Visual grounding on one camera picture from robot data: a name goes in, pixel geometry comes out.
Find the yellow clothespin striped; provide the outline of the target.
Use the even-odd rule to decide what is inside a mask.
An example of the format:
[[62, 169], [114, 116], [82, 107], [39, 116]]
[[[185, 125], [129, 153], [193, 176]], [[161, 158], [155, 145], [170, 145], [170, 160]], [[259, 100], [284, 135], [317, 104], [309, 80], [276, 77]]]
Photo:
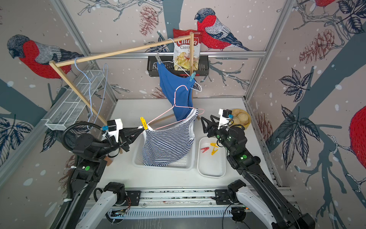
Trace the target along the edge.
[[149, 126], [146, 122], [146, 120], [143, 117], [140, 117], [141, 123], [142, 123], [142, 127], [144, 128], [144, 130], [148, 130]]
[[214, 148], [211, 152], [211, 155], [214, 155], [218, 151], [218, 148]]

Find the red clothespin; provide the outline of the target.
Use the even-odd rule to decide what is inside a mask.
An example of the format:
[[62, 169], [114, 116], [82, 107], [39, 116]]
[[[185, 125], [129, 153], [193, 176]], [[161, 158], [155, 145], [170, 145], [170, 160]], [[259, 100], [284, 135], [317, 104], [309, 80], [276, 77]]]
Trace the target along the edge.
[[210, 148], [209, 147], [205, 147], [205, 148], [201, 148], [200, 150], [202, 151], [202, 153], [208, 151]]

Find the blue white striped tank top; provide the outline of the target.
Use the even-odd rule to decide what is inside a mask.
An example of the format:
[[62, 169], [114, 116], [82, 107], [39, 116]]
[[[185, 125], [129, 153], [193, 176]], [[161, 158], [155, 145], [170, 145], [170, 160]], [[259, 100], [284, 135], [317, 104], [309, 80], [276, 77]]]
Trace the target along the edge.
[[192, 109], [186, 120], [171, 128], [147, 129], [142, 149], [144, 165], [166, 167], [186, 156], [195, 139], [193, 122], [198, 114], [198, 109]]

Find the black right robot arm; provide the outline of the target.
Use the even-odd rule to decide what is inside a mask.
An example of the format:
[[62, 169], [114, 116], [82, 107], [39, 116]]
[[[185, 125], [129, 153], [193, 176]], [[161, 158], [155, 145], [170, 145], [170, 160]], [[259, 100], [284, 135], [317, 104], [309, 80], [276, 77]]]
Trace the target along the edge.
[[265, 175], [261, 159], [246, 148], [245, 131], [237, 125], [220, 127], [218, 119], [212, 115], [201, 122], [203, 132], [227, 150], [230, 166], [244, 178], [228, 185], [231, 202], [248, 207], [268, 229], [315, 228], [315, 220], [295, 208]]

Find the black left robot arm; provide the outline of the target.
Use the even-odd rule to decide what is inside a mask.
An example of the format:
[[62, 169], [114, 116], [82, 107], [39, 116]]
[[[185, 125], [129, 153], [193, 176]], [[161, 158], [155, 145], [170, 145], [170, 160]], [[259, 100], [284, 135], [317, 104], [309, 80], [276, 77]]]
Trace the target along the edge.
[[[83, 133], [70, 144], [66, 138], [79, 127], [94, 127], [105, 139], [98, 140], [92, 134]], [[109, 215], [113, 206], [123, 207], [123, 213], [127, 214], [131, 207], [139, 205], [140, 191], [126, 191], [125, 185], [119, 182], [110, 182], [103, 189], [97, 184], [107, 167], [106, 159], [111, 158], [109, 154], [119, 149], [129, 151], [143, 131], [141, 127], [123, 128], [119, 119], [108, 121], [104, 127], [80, 121], [64, 130], [61, 142], [75, 155], [75, 163], [66, 182], [67, 197], [51, 228], [94, 229], [104, 217], [111, 224], [118, 224], [122, 220], [116, 219], [114, 213]]]

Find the yellow bowl with buns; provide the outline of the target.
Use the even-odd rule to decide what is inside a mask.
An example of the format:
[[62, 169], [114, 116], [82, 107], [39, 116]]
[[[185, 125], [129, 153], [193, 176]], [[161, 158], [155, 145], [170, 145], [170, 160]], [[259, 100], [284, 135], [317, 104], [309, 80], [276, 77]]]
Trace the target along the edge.
[[233, 125], [242, 125], [244, 129], [247, 129], [251, 124], [251, 116], [242, 109], [233, 109]]

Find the white plastic tray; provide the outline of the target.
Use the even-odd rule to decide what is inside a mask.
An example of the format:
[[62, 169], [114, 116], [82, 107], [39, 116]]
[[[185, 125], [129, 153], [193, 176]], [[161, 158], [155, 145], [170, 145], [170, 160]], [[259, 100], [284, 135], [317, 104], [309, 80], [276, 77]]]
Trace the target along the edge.
[[[210, 146], [211, 143], [216, 143], [216, 140], [208, 137], [203, 137], [200, 140], [197, 170], [203, 177], [222, 178], [226, 174], [226, 150], [218, 147], [218, 151], [214, 155], [211, 155], [214, 149], [213, 146]], [[210, 149], [202, 153], [200, 149], [205, 147], [209, 147]]]

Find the white perforated plastic basket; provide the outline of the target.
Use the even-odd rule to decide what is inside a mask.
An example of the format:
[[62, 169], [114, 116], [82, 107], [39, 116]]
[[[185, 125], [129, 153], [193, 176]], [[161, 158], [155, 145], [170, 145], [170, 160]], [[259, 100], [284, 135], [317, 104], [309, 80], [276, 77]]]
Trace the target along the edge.
[[196, 155], [196, 138], [193, 141], [190, 151], [182, 157], [180, 160], [168, 164], [164, 167], [146, 166], [143, 161], [143, 145], [144, 136], [138, 137], [138, 139], [130, 145], [130, 151], [132, 152], [132, 164], [135, 167], [143, 169], [160, 169], [160, 170], [176, 170], [176, 171], [190, 171], [194, 166]]

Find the teal clothespin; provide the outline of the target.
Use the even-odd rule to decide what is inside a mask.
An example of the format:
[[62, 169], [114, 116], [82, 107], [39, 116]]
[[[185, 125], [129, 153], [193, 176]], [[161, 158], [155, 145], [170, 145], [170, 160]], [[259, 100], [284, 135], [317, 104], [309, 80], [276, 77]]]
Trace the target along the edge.
[[196, 72], [193, 72], [190, 76], [190, 82], [192, 82], [194, 80], [195, 76], [196, 76]]

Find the cassava chips bag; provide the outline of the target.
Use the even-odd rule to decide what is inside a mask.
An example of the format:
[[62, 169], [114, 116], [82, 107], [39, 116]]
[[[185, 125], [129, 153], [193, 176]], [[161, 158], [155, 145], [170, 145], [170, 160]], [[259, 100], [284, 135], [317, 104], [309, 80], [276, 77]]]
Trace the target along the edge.
[[[199, 58], [201, 51], [201, 43], [202, 43], [202, 32], [194, 31], [194, 30], [178, 30], [173, 29], [173, 37], [180, 38], [184, 36], [190, 35], [190, 33], [194, 34], [193, 41], [193, 70], [196, 71], [199, 68]], [[190, 39], [178, 41], [174, 43], [174, 62], [182, 67], [184, 70], [188, 71], [191, 68], [191, 60], [190, 60]]]

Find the grey clothespin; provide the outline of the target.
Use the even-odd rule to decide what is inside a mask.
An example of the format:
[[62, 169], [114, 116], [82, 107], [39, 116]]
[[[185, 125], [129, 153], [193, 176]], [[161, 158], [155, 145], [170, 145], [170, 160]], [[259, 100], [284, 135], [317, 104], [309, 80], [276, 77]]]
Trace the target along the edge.
[[157, 61], [158, 64], [161, 64], [162, 63], [161, 58], [160, 58], [160, 55], [159, 55], [158, 52], [156, 53], [155, 58], [156, 58], [156, 61]]

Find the wooden clothes rack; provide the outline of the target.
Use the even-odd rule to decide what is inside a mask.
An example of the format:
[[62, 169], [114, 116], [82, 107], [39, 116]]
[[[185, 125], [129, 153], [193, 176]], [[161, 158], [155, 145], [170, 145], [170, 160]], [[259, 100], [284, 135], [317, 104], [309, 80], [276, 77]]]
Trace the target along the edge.
[[[149, 43], [147, 52], [125, 53], [121, 59], [110, 56], [103, 68], [99, 67], [99, 62], [95, 62], [89, 70], [102, 71], [104, 79], [97, 91], [91, 95], [90, 102], [76, 87], [88, 70], [80, 71], [82, 77], [74, 83], [67, 77], [66, 72], [77, 66], [76, 62], [60, 67], [52, 64], [51, 67], [56, 75], [67, 83], [68, 89], [73, 90], [86, 104], [77, 121], [82, 117], [93, 122], [100, 118], [106, 120], [107, 111], [112, 110], [118, 99], [166, 99], [157, 82], [159, 74], [155, 55], [158, 52], [162, 61], [174, 60], [174, 52], [167, 52], [167, 46], [166, 42], [160, 40], [158, 43]], [[174, 75], [189, 78], [183, 71], [175, 71], [177, 66], [174, 67], [171, 63], [164, 65]]]

